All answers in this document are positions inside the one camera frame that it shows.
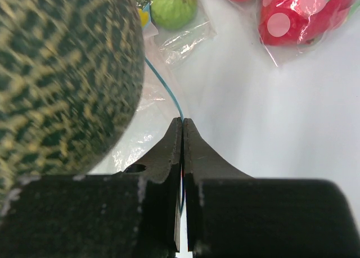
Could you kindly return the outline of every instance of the blue and yellow label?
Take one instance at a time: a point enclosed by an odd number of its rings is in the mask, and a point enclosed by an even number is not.
[[[151,23],[150,3],[148,3],[143,9],[137,10],[140,15],[142,29],[145,29]]]

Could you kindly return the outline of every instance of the plush watermelon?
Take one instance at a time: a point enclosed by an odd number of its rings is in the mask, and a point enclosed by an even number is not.
[[[18,176],[82,174],[141,96],[135,0],[0,0],[0,208]]]

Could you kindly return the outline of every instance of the white surface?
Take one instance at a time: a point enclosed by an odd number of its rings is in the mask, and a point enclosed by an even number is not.
[[[202,137],[254,177],[336,182],[359,226],[360,13],[276,68],[233,6],[203,3],[218,36],[175,72]]]

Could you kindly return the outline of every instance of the clear plastic bag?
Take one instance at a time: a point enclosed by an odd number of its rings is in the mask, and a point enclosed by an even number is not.
[[[138,1],[145,5],[147,0]],[[216,36],[200,0],[149,0],[149,3],[146,17],[151,17],[152,26],[157,28],[154,43],[170,67],[178,66],[200,43]]]
[[[230,1],[250,22],[251,34],[277,66],[315,49],[360,6],[360,0]]]
[[[182,112],[188,115],[181,88],[164,64],[152,38],[145,40],[145,47],[146,57],[174,93]],[[179,117],[178,109],[167,90],[146,65],[142,97],[131,124],[116,146],[90,174],[115,174],[124,171],[162,139],[174,117]]]

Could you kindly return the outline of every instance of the blue cord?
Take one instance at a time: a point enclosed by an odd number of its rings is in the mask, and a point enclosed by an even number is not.
[[[179,110],[181,121],[184,122],[184,114],[182,113],[180,104],[178,100],[176,99],[174,93],[169,88],[165,80],[161,77],[159,72],[155,69],[155,67],[151,64],[151,62],[145,57],[145,62],[149,66],[149,68],[152,70],[152,72],[156,75],[156,77],[160,80],[161,84],[164,86],[166,91],[169,93],[171,99],[173,100],[174,104],[176,105],[177,109]],[[184,183],[184,167],[183,164],[181,164],[181,204],[180,204],[180,216],[182,215],[182,211],[184,209],[185,205],[185,183]]]

